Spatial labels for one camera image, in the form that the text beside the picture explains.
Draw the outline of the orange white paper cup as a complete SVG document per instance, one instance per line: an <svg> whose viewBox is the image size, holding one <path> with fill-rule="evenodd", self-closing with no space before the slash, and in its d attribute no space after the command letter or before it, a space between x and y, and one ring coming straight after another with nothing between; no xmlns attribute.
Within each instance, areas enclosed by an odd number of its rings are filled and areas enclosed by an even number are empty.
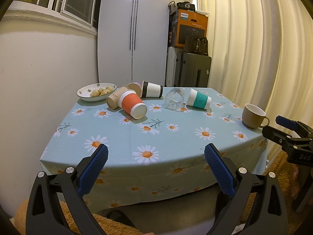
<svg viewBox="0 0 313 235"><path fill-rule="evenodd" d="M118 98L118 105L134 119L142 119L148 108L134 90L124 91Z"/></svg>

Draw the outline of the teal white paper cup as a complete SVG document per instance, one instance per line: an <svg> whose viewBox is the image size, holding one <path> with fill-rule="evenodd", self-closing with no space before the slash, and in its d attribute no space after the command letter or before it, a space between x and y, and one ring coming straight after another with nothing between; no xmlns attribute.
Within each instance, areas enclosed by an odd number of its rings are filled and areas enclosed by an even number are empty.
<svg viewBox="0 0 313 235"><path fill-rule="evenodd" d="M211 97L199 92L195 89L191 89L187 99L187 105L198 109L207 110L211 104Z"/></svg>

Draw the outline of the clear glass cup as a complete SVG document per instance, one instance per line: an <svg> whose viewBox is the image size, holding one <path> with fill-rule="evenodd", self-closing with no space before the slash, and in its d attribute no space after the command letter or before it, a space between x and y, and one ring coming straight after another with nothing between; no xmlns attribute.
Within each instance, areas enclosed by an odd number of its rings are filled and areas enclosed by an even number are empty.
<svg viewBox="0 0 313 235"><path fill-rule="evenodd" d="M165 95L165 107L170 110L179 111L183 107L185 91L183 88L172 88Z"/></svg>

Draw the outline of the beige kraft paper cup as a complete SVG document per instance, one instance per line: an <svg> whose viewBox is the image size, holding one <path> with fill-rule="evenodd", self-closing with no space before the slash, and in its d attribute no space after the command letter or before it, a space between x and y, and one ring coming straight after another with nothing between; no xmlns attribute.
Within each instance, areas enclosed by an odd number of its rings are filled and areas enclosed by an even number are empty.
<svg viewBox="0 0 313 235"><path fill-rule="evenodd" d="M127 90L129 90L127 86L122 86L118 88L117 90L115 90L110 96L108 96L106 98L108 107L112 110L118 108L119 107L118 99L120 95Z"/></svg>

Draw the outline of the black white paper cup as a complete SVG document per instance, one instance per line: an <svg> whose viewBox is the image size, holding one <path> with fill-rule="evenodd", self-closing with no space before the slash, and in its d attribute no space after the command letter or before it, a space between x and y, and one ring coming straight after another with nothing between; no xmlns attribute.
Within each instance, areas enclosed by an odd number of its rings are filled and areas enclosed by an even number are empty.
<svg viewBox="0 0 313 235"><path fill-rule="evenodd" d="M161 98L163 94L163 86L151 82L142 82L143 98Z"/></svg>

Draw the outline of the pink paper cup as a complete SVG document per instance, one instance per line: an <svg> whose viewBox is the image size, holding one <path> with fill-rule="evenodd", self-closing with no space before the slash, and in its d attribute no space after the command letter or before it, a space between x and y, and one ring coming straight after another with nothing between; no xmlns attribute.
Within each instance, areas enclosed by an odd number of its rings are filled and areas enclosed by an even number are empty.
<svg viewBox="0 0 313 235"><path fill-rule="evenodd" d="M130 90L134 90L136 94L141 98L142 96L142 85L138 82L128 83L127 87Z"/></svg>

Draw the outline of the beige ceramic mug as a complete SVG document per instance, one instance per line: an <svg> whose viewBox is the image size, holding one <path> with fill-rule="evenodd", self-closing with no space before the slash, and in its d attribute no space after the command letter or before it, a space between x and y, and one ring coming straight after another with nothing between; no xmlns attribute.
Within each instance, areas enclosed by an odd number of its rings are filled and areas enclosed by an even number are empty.
<svg viewBox="0 0 313 235"><path fill-rule="evenodd" d="M242 123L248 128L257 129L269 125L270 120L260 107L246 103L242 112Z"/></svg>

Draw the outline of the cream pleated curtain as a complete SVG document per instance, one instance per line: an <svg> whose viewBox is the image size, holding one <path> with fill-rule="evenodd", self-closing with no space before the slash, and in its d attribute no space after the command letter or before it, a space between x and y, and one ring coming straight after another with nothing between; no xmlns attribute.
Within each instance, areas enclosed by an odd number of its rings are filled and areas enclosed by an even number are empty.
<svg viewBox="0 0 313 235"><path fill-rule="evenodd" d="M185 0L208 13L207 85L312 125L312 16L302 0Z"/></svg>

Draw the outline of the daisy print blue tablecloth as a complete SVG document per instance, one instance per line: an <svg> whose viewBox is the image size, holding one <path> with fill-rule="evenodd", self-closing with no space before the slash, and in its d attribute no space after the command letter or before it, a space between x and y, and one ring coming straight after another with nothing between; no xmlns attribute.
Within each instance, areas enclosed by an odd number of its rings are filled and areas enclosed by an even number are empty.
<svg viewBox="0 0 313 235"><path fill-rule="evenodd" d="M208 110L184 106L169 110L163 99L146 99L146 116L135 120L104 101L78 101L45 148L40 162L44 171L60 174L76 166L104 144L108 161L89 194L92 212L153 202L193 193L215 183L204 159L213 143L237 166L261 174L266 167L267 141L260 130L241 121L242 109L211 88Z"/></svg>

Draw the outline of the dark grey suitcase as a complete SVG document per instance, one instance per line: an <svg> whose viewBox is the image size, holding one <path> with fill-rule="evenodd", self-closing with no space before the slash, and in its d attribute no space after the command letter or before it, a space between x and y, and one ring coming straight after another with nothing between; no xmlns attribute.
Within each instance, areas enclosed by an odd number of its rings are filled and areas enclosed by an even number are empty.
<svg viewBox="0 0 313 235"><path fill-rule="evenodd" d="M206 88L212 58L210 56L179 52L174 74L175 87Z"/></svg>

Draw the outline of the floral bowl with snacks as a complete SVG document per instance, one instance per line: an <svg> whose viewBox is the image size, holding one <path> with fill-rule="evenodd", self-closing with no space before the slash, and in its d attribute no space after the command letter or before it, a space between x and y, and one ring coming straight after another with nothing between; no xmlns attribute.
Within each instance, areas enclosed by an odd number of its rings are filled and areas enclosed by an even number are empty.
<svg viewBox="0 0 313 235"><path fill-rule="evenodd" d="M80 88L77 96L86 102L97 102L105 100L117 90L117 85L113 83L95 83Z"/></svg>

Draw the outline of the black handbag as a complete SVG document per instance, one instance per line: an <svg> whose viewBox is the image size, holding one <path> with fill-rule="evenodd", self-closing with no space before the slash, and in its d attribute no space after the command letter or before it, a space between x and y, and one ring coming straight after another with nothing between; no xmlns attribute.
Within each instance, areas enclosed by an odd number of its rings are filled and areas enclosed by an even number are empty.
<svg viewBox="0 0 313 235"><path fill-rule="evenodd" d="M188 36L185 41L184 52L198 54L198 55L209 55L209 43L207 37Z"/></svg>

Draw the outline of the white suitcase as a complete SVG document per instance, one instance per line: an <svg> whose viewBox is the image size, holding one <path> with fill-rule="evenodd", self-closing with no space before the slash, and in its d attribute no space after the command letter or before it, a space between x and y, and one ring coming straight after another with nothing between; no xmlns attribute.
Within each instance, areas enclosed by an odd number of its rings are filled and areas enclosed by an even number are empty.
<svg viewBox="0 0 313 235"><path fill-rule="evenodd" d="M178 54L182 52L183 49L176 47L168 47L167 51L167 65L165 73L165 85L166 87L172 87L174 85L174 77L176 71L176 60L178 59Z"/></svg>

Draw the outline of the orange black Philips box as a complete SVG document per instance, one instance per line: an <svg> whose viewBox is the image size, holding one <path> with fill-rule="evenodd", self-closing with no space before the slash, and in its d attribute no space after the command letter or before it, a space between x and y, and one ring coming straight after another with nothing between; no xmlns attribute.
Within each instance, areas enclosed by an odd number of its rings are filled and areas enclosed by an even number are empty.
<svg viewBox="0 0 313 235"><path fill-rule="evenodd" d="M208 17L179 9L169 16L168 46L183 48L188 36L206 37Z"/></svg>

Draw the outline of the white double door wardrobe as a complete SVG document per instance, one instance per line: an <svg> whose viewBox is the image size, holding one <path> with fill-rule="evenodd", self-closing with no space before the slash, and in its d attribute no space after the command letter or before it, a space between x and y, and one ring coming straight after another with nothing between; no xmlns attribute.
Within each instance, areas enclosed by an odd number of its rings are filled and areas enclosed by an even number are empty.
<svg viewBox="0 0 313 235"><path fill-rule="evenodd" d="M101 0L98 77L117 86L148 81L163 85L169 0Z"/></svg>

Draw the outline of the white framed window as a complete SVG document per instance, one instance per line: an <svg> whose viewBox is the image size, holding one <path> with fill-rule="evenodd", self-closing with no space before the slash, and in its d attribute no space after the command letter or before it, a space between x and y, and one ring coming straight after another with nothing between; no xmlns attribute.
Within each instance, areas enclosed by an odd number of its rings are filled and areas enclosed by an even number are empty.
<svg viewBox="0 0 313 235"><path fill-rule="evenodd" d="M97 35L101 0L13 0L4 18L55 23Z"/></svg>

